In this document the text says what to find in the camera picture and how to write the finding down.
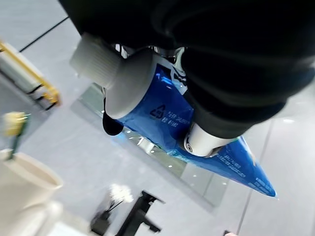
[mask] floor tile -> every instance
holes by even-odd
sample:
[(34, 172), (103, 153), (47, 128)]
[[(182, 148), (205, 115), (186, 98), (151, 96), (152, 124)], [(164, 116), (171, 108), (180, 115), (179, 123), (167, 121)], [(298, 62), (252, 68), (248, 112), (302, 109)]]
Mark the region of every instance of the floor tile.
[(57, 0), (3, 0), (0, 38), (20, 50), (65, 17)]
[(262, 167), (279, 200), (253, 192), (241, 236), (314, 235), (314, 107), (299, 112), (305, 104), (314, 102), (312, 91), (314, 84), (292, 98), (302, 104), (289, 104), (275, 118)]

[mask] gray floor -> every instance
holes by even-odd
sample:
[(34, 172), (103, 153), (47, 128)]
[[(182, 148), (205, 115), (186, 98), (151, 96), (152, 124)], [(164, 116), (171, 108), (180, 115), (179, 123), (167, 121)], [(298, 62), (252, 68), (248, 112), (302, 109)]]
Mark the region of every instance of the gray floor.
[[(65, 16), (55, 0), (2, 0), (0, 36), (20, 49)], [(149, 212), (163, 228), (162, 236), (221, 236), (225, 229), (241, 236), (315, 235), (314, 84), (247, 134), (279, 200), (230, 181), (221, 204), (209, 211), (175, 186), (171, 176), (161, 176), (141, 152), (106, 136), (99, 118), (76, 102), (91, 83), (77, 78), (68, 65), (79, 39), (67, 20), (23, 53), (62, 95), (63, 105), (51, 114), (7, 92), (5, 83), (0, 86), (0, 115), (21, 109), (33, 114), (21, 150), (62, 176), (65, 186), (56, 198), (66, 209), (89, 220), (108, 186), (121, 183), (131, 186), (134, 195), (146, 189), (167, 202), (154, 204)], [(4, 97), (10, 102), (3, 103)], [(137, 235), (150, 234), (141, 227)]]

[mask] tube cap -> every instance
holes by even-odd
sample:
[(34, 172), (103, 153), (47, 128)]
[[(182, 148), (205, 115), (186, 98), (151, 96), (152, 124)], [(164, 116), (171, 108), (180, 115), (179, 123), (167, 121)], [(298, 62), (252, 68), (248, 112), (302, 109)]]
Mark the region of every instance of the tube cap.
[(79, 76), (88, 77), (109, 89), (123, 60), (113, 48), (107, 47), (97, 37), (84, 33), (70, 65)]

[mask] black fabric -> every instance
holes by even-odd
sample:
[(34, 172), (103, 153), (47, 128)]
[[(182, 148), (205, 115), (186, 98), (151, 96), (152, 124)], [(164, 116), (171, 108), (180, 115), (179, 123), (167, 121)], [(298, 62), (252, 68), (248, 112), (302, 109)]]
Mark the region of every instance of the black fabric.
[(122, 132), (124, 126), (110, 118), (105, 110), (106, 98), (104, 98), (103, 128), (106, 134), (115, 136)]
[(107, 43), (186, 47), (194, 121), (222, 138), (270, 118), (313, 79), (315, 1), (60, 2), (80, 33)]

